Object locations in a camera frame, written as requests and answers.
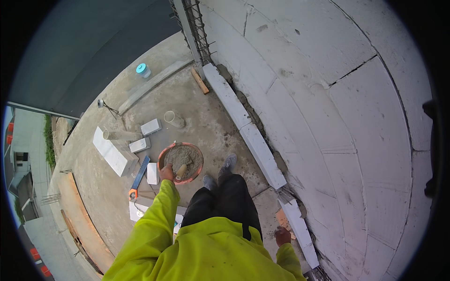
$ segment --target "yellow sleeve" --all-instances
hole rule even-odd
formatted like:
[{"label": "yellow sleeve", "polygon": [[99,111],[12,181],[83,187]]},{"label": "yellow sleeve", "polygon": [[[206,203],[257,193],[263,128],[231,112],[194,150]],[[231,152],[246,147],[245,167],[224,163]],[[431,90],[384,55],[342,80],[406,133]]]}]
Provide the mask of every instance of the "yellow sleeve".
[{"label": "yellow sleeve", "polygon": [[302,267],[300,266],[300,261],[295,255],[294,248],[291,243],[284,243],[278,248],[277,252],[277,264],[281,266],[284,270],[292,273],[296,280],[306,281],[303,276]]},{"label": "yellow sleeve", "polygon": [[159,255],[172,245],[179,201],[175,184],[163,180],[153,204],[137,221],[102,280],[141,280],[150,275]]}]

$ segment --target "sky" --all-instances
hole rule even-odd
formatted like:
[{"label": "sky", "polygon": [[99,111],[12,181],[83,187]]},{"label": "sky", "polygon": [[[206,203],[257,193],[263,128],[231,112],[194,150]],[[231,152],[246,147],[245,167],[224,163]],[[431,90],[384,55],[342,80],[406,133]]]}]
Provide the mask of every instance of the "sky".
[{"label": "sky", "polygon": [[[11,111],[11,107],[6,107],[5,110],[5,114],[3,116],[3,126],[2,126],[2,132],[1,132],[1,150],[2,150],[2,155],[5,155],[5,135],[6,135],[6,130],[8,128],[8,124],[11,121],[11,119],[13,118],[13,113]],[[4,161],[4,157],[2,157],[2,167],[3,167],[3,174],[5,174],[5,165],[3,163]],[[9,201],[9,207],[12,210],[12,214],[13,214],[13,218],[14,221],[16,222],[16,227],[20,226],[20,220],[19,220],[19,216],[17,216],[16,211],[14,210],[14,200],[15,200],[15,196],[10,193],[10,192],[6,192],[8,194],[8,201]]]}]

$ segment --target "dark gray panel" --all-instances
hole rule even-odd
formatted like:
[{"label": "dark gray panel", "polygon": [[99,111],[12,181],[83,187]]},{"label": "dark gray panel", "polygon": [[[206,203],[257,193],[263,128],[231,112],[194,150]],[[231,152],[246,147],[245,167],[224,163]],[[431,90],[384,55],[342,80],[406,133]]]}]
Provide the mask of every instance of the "dark gray panel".
[{"label": "dark gray panel", "polygon": [[80,116],[117,74],[180,30],[168,0],[62,1],[19,66],[9,100]]}]

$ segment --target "orange saw handle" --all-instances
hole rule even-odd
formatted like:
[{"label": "orange saw handle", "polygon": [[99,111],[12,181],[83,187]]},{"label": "orange saw handle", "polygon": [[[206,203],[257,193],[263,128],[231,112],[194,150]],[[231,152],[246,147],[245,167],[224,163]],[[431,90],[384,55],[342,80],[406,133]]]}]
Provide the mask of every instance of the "orange saw handle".
[{"label": "orange saw handle", "polygon": [[128,200],[133,200],[137,197],[138,197],[137,189],[134,189],[134,188],[130,189],[130,191],[128,192]]}]

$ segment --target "orange bucket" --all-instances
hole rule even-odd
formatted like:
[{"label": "orange bucket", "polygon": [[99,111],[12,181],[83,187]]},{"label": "orange bucket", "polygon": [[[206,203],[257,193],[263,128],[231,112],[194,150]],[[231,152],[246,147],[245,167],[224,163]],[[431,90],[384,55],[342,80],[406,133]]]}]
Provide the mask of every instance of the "orange bucket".
[{"label": "orange bucket", "polygon": [[200,174],[200,172],[202,171],[202,168],[203,168],[203,154],[202,154],[202,152],[200,151],[200,149],[197,146],[195,146],[195,145],[193,145],[191,143],[173,143],[173,144],[169,145],[168,147],[166,147],[159,154],[158,163],[157,163],[158,170],[161,171],[161,169],[164,167],[164,158],[166,157],[166,154],[173,147],[175,147],[176,145],[186,145],[186,146],[192,147],[198,153],[198,156],[200,157],[200,164],[198,166],[198,169],[195,171],[195,173],[192,176],[190,176],[187,179],[183,179],[183,180],[177,180],[177,179],[174,178],[174,183],[177,184],[177,185],[178,184],[190,183],[193,180],[195,180],[196,177],[198,177],[198,175]]}]

